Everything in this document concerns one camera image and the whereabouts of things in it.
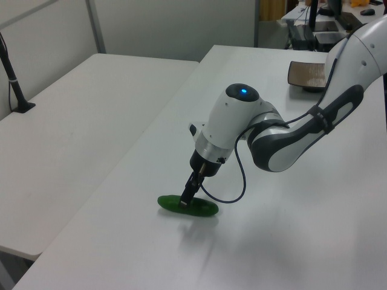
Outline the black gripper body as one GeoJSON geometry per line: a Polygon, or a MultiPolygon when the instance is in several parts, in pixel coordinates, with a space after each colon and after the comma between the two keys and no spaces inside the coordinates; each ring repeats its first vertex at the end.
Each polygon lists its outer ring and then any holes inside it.
{"type": "Polygon", "coordinates": [[[222,165],[222,163],[206,160],[196,150],[193,152],[189,162],[192,168],[192,175],[194,177],[201,175],[204,178],[215,176],[222,165]]]}

